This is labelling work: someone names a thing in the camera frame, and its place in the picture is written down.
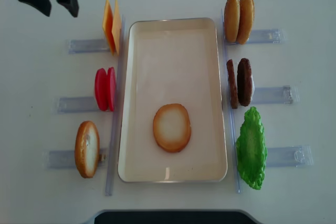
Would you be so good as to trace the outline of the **red tomato slice inner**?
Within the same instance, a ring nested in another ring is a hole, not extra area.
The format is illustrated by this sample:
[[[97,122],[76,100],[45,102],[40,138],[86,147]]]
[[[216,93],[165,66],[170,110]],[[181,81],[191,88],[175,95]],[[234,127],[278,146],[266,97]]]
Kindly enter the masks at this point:
[[[110,67],[107,73],[107,94],[108,94],[108,104],[110,111],[114,111],[114,98],[116,92],[116,78],[115,78],[114,67]]]

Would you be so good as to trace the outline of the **clear acrylic rail right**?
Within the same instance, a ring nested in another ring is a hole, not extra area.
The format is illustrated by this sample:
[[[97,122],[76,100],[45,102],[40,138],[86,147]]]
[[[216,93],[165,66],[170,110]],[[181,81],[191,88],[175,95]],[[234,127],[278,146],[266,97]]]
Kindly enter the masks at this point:
[[[235,119],[234,119],[234,112],[232,106],[230,104],[230,87],[229,87],[229,80],[228,80],[228,70],[226,67],[226,63],[228,61],[227,51],[226,51],[226,40],[225,40],[225,31],[224,31],[224,9],[221,9],[221,21],[222,21],[222,29],[223,29],[223,36],[222,36],[222,54],[224,60],[224,69],[226,71],[226,82],[227,82],[227,107],[228,107],[228,119],[229,119],[229,131],[230,131],[230,143],[232,146],[232,159],[233,159],[233,173],[234,173],[234,180],[235,180],[235,190],[237,194],[240,194],[241,191],[241,181],[240,175],[237,169],[237,153],[236,153],[236,130],[235,130]]]

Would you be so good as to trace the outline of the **clear acrylic rail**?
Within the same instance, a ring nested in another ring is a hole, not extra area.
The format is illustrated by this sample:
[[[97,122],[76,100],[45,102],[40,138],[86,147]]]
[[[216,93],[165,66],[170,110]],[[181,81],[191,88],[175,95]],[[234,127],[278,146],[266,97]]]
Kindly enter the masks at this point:
[[[113,183],[114,174],[116,168],[116,162],[118,161],[117,145],[120,138],[120,114],[122,112],[121,105],[121,94],[122,94],[122,78],[123,78],[123,58],[124,58],[124,40],[125,40],[125,24],[126,18],[122,15],[122,29],[120,38],[120,55],[118,60],[117,68],[117,78],[116,78],[116,93],[115,93],[115,108],[112,117],[112,127],[111,127],[111,139],[109,145],[109,155],[108,155],[108,166],[107,166],[107,176],[104,194],[105,196],[112,196],[113,193]]]
[[[240,175],[237,169],[237,153],[236,153],[236,130],[235,130],[235,119],[234,119],[234,112],[232,106],[230,104],[230,87],[229,87],[229,80],[228,80],[228,70],[226,67],[226,63],[228,61],[227,51],[226,51],[226,40],[225,40],[225,31],[224,31],[224,9],[221,9],[221,21],[222,21],[222,29],[223,29],[223,36],[222,36],[222,54],[224,60],[224,69],[226,71],[226,82],[227,82],[227,107],[228,107],[228,119],[229,119],[229,131],[230,131],[230,143],[232,146],[232,159],[233,159],[233,173],[234,173],[234,180],[235,180],[235,190],[237,194],[240,194],[241,191],[241,181]]]

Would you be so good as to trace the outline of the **red tomato slice outer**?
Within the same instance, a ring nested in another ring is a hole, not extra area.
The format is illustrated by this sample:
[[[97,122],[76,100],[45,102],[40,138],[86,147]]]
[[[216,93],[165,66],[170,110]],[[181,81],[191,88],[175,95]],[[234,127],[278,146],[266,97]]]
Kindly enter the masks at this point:
[[[98,108],[101,111],[106,111],[108,109],[106,83],[107,83],[107,73],[103,68],[100,68],[97,70],[95,77],[94,92]]]

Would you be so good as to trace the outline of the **red tomato slice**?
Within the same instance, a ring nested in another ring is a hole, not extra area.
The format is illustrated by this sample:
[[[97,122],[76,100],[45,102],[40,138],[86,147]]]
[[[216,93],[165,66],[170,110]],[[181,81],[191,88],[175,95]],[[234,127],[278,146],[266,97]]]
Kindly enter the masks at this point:
[[[115,78],[114,67],[110,67],[107,73],[107,94],[108,94],[108,104],[110,111],[114,111],[114,98],[116,92],[116,78]]]
[[[107,83],[107,73],[103,68],[100,68],[97,70],[95,77],[94,92],[98,108],[101,111],[106,111],[108,109],[106,83]]]

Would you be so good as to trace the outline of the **golden bun half right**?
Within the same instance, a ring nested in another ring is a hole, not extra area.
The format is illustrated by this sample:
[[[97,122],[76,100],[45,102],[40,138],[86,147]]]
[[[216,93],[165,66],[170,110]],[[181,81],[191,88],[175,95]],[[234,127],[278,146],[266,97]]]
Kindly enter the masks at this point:
[[[254,0],[240,0],[239,3],[240,20],[236,41],[242,45],[247,42],[252,30],[255,17],[255,5]]]

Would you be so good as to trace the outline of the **bread slice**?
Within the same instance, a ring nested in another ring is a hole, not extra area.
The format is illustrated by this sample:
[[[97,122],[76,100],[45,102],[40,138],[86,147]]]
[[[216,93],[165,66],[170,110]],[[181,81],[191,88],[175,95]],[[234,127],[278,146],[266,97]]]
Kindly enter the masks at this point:
[[[187,109],[178,103],[158,109],[153,119],[153,135],[157,145],[169,153],[183,150],[189,143],[192,128]]]
[[[75,164],[83,178],[92,178],[98,167],[100,138],[92,121],[80,124],[75,143]]]

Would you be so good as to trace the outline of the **clear holder patty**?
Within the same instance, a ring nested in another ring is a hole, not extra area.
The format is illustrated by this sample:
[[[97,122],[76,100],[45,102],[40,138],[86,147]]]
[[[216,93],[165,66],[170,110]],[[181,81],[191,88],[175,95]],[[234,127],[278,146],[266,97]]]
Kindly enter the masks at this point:
[[[255,88],[250,104],[293,104],[300,101],[294,86]]]

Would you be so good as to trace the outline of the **cream rectangular tray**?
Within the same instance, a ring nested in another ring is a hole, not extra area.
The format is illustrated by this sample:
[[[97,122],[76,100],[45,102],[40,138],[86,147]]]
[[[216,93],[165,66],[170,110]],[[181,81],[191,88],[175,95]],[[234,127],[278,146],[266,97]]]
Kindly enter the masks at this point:
[[[131,25],[118,175],[127,183],[218,182],[227,173],[217,30],[211,18]],[[153,121],[167,104],[186,108],[191,137],[169,153]]]

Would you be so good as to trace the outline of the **green lettuce leaf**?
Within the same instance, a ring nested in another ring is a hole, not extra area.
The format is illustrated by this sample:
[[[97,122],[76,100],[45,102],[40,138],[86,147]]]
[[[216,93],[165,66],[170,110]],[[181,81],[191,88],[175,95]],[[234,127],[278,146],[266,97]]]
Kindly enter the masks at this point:
[[[254,106],[245,112],[236,151],[241,179],[252,189],[260,190],[265,178],[267,148],[261,116]]]

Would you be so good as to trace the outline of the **black base panel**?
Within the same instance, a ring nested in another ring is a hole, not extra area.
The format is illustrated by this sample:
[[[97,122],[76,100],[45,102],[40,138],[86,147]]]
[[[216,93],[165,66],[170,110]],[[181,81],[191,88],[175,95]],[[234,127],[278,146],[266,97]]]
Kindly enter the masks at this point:
[[[255,223],[237,211],[214,210],[120,210],[106,211],[94,223]]]

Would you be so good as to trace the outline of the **clear holder cheese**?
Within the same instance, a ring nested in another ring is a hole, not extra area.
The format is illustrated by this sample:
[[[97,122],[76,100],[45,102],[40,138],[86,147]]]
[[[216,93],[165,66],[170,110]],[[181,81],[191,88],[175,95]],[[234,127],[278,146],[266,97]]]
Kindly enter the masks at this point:
[[[69,54],[108,52],[110,48],[104,39],[72,39],[66,40]]]

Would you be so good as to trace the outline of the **clear holder bun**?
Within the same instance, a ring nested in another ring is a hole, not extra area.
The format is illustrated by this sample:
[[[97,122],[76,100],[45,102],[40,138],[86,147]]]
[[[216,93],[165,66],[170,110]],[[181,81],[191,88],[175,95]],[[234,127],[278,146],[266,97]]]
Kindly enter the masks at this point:
[[[280,28],[254,29],[246,44],[280,44],[286,41],[285,32]]]

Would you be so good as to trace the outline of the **golden bun half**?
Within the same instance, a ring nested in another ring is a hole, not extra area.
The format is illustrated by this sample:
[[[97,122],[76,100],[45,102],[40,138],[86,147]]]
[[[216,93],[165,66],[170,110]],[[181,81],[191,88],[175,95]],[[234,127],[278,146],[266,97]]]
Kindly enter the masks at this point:
[[[225,38],[229,42],[235,42],[240,20],[239,0],[227,0],[224,9],[224,32]]]
[[[242,45],[247,42],[252,30],[255,17],[255,5],[254,0],[240,0],[239,3],[240,20],[236,41]]]

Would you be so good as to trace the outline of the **orange cheese slice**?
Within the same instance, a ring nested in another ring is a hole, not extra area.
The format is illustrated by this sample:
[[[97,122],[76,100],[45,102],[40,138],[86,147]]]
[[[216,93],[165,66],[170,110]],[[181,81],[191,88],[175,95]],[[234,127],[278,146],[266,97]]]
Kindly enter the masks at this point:
[[[112,55],[115,52],[115,43],[112,35],[113,14],[109,0],[106,0],[102,21],[102,29]]]
[[[122,19],[120,16],[118,0],[115,0],[114,4],[114,14],[112,22],[112,37],[115,45],[115,51],[117,55],[120,53],[120,38],[121,38],[121,29],[122,29]]]

